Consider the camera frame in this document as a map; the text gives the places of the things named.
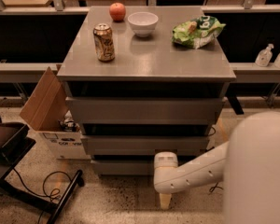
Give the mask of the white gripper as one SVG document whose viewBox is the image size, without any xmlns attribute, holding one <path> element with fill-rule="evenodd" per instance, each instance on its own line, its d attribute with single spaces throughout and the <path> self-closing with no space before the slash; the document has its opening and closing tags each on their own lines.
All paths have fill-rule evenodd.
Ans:
<svg viewBox="0 0 280 224">
<path fill-rule="evenodd" d="M 179 166 L 176 154 L 160 152 L 154 158 L 154 189 L 160 193 L 162 210 L 169 208 L 172 194 L 190 187 L 189 168 L 186 164 Z"/>
</svg>

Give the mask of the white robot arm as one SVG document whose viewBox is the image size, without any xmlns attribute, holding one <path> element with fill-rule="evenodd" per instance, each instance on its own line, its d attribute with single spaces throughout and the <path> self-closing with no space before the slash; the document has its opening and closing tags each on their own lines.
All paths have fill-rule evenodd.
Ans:
<svg viewBox="0 0 280 224">
<path fill-rule="evenodd" d="M 161 208 L 173 193 L 223 183 L 224 224 L 280 224 L 280 112 L 242 120 L 230 139 L 183 165 L 173 152 L 154 159 Z"/>
</svg>

